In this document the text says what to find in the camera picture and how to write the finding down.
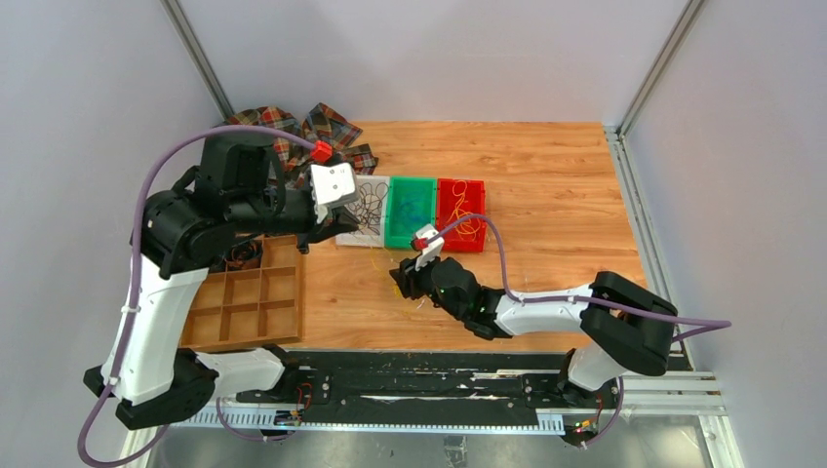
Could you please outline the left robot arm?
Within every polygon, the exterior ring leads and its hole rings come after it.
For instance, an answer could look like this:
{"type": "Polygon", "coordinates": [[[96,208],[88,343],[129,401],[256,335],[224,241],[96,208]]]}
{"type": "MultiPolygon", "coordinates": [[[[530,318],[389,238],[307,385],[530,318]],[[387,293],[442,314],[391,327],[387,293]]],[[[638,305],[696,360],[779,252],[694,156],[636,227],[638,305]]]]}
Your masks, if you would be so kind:
{"type": "Polygon", "coordinates": [[[266,127],[227,125],[199,135],[203,152],[168,190],[145,178],[134,212],[131,279],[115,343],[85,385],[137,430],[182,422],[208,403],[263,391],[276,403],[298,390],[297,366],[276,345],[205,353],[179,344],[210,267],[262,235],[293,235],[301,254],[357,229],[353,167],[322,141],[266,127]]]}

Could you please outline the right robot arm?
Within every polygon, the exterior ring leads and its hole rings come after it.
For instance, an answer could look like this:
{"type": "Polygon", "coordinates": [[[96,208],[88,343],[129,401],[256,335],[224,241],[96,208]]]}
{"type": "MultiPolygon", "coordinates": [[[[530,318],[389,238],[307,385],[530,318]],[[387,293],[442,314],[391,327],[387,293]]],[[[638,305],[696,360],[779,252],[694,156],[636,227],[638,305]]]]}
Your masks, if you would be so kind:
{"type": "Polygon", "coordinates": [[[580,407],[607,381],[627,371],[661,376],[668,368],[676,308],[666,299],[611,272],[556,292],[508,292],[481,285],[452,257],[418,266],[407,258],[390,270],[402,297],[427,297],[474,335],[505,339],[539,332],[582,332],[591,339],[571,351],[557,390],[580,407]]]}

